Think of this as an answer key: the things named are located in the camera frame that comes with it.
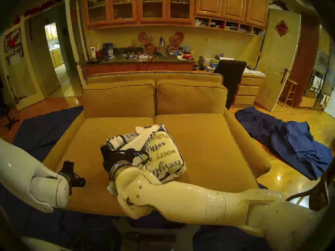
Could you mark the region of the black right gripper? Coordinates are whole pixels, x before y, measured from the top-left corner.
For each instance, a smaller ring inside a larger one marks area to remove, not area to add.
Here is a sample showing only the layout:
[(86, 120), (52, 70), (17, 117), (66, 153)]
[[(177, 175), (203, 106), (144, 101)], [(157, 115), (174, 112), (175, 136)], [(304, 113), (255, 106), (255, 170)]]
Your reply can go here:
[(107, 145), (103, 145), (100, 147), (100, 151), (103, 158), (102, 166), (107, 173), (110, 173), (112, 168), (123, 162), (128, 165), (132, 165), (134, 159), (135, 149), (130, 148), (124, 151), (112, 151)]

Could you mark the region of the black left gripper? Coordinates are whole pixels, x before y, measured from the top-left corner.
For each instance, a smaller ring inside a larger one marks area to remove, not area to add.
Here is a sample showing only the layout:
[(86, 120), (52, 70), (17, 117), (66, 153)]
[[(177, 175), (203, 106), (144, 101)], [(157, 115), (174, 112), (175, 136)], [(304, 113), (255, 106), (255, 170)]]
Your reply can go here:
[(58, 172), (61, 176), (63, 176), (69, 184), (69, 196), (72, 195), (72, 189), (75, 187), (79, 187), (79, 178), (76, 177), (74, 173), (74, 162), (64, 161), (62, 170)]

